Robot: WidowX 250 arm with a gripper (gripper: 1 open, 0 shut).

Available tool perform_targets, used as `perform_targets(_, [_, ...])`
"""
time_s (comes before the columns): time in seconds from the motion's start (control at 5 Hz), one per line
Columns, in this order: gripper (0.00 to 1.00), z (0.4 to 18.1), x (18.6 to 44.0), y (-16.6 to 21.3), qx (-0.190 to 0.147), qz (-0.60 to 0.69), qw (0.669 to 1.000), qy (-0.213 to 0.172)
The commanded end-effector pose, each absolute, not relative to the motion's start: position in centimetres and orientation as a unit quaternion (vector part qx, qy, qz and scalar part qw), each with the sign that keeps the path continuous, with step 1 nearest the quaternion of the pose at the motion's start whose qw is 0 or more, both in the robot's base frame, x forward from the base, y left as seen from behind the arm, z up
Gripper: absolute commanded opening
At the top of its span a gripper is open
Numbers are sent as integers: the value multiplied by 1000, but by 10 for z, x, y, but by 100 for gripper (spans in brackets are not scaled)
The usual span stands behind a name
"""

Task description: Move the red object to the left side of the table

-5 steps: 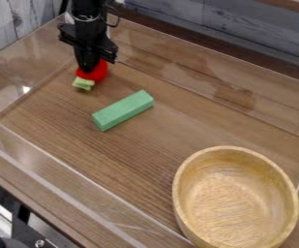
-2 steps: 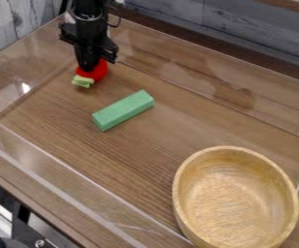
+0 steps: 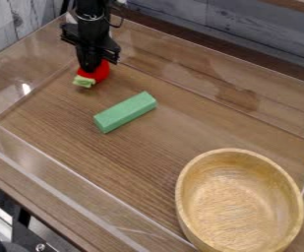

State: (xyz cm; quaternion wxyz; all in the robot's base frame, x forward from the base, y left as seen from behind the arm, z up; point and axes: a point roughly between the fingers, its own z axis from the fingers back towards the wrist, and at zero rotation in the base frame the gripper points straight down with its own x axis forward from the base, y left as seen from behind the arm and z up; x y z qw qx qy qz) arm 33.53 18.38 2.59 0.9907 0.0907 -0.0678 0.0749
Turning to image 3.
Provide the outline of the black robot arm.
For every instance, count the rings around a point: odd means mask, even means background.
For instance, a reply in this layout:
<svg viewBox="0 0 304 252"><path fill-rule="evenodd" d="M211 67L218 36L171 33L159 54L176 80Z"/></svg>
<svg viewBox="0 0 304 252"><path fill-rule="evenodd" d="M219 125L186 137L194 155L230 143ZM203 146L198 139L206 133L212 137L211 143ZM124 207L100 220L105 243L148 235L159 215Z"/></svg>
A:
<svg viewBox="0 0 304 252"><path fill-rule="evenodd" d="M76 0L76 23L60 25L60 39L75 46L79 66L85 73L92 73L101 60L115 64L120 47L109 31L120 24L111 23L111 0Z"/></svg>

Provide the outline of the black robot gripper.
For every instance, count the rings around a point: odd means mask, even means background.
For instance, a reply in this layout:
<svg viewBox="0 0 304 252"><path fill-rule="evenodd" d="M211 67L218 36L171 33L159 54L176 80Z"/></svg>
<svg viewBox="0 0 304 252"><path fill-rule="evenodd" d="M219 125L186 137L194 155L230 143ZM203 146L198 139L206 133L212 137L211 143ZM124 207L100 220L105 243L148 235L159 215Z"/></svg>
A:
<svg viewBox="0 0 304 252"><path fill-rule="evenodd" d="M60 24L60 39L75 46L81 70L92 73L101 60L116 64L120 47L109 36L111 25L107 18L95 21L79 20L76 24Z"/></svg>

